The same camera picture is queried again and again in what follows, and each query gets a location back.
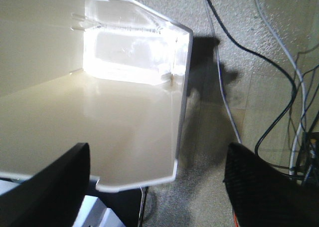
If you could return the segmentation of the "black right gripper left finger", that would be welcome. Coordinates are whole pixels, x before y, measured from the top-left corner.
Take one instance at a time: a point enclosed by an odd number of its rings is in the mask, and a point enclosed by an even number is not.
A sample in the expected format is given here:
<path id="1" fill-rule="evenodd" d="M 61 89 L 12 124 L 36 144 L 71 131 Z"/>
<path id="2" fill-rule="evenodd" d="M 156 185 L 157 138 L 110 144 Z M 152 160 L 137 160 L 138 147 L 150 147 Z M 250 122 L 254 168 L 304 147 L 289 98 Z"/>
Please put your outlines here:
<path id="1" fill-rule="evenodd" d="M 78 143 L 0 197 L 2 227 L 73 226 L 90 179 L 88 143 Z"/>

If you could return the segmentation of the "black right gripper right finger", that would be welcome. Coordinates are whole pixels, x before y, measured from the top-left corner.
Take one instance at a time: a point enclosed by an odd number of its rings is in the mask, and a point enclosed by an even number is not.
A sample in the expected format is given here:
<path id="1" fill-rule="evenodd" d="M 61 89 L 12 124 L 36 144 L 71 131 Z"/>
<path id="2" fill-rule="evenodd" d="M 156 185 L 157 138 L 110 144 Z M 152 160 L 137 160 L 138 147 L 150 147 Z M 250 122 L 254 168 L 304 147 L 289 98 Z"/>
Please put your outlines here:
<path id="1" fill-rule="evenodd" d="M 303 187 L 251 150 L 230 143 L 224 184 L 242 227 L 317 227 L 319 190 Z"/>

